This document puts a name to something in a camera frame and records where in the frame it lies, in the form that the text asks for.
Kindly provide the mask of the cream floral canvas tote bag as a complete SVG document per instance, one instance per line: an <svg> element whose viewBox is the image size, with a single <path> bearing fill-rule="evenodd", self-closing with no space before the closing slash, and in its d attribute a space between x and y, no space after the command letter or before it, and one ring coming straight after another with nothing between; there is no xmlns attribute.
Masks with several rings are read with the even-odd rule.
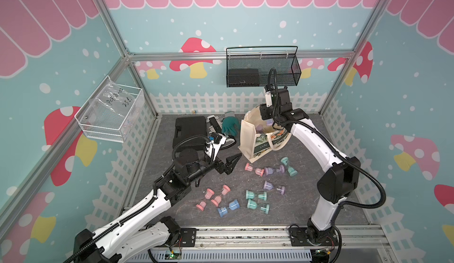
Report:
<svg viewBox="0 0 454 263"><path fill-rule="evenodd" d="M284 128L273 128L262 120L260 107L247 112L241 121L239 149L251 163L272 151L279 151L290 141L291 133Z"/></svg>

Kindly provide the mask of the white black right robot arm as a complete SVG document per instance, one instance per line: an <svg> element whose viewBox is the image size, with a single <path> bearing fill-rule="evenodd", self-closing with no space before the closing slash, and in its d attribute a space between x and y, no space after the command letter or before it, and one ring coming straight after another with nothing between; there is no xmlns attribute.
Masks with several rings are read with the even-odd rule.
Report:
<svg viewBox="0 0 454 263"><path fill-rule="evenodd" d="M273 123L296 137L314 156L324 174L317 182L319 201L307 223L306 238L309 244L321 245L336 232L335 221L344 206L362 209L378 209L385 204L387 195L383 185L369 172L361 168L356 157L340 152L318 130L308 114L294 109L287 88L265 86L266 102L260 105L263 120ZM378 188L380 198L373 204L361 204L348 200L363 175Z"/></svg>

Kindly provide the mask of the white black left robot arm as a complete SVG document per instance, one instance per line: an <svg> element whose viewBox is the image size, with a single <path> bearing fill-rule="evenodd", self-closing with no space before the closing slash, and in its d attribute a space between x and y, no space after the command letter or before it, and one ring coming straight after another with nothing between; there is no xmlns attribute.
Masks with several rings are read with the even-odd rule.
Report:
<svg viewBox="0 0 454 263"><path fill-rule="evenodd" d="M164 217L146 225L181 201L210 171L231 174L242 157L234 154L222 161L217 157L226 136L212 133L195 135L175 145L172 163L152 183L151 192L135 206L105 226L91 232L84 229L74 239L68 263L124 263L133 256L179 240L181 228L175 219Z"/></svg>

